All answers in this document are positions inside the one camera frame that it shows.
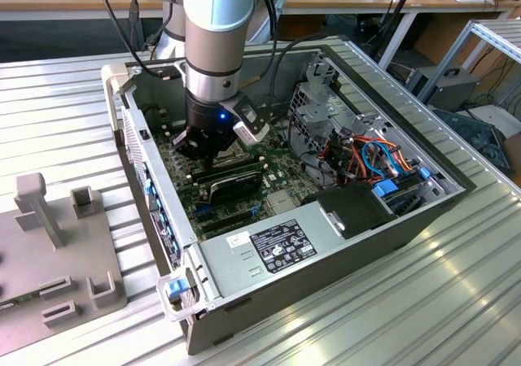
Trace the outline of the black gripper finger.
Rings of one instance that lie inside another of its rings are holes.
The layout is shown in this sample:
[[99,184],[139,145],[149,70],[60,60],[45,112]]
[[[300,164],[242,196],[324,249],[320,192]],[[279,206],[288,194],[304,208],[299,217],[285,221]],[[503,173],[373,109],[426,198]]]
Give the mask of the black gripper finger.
[[220,150],[216,154],[212,162],[213,167],[223,167],[225,165],[233,163],[239,157],[238,152],[239,150],[237,149],[236,141],[233,140],[227,148]]
[[175,151],[192,161],[200,161],[204,168],[212,166],[211,137],[202,129],[187,127],[172,140]]

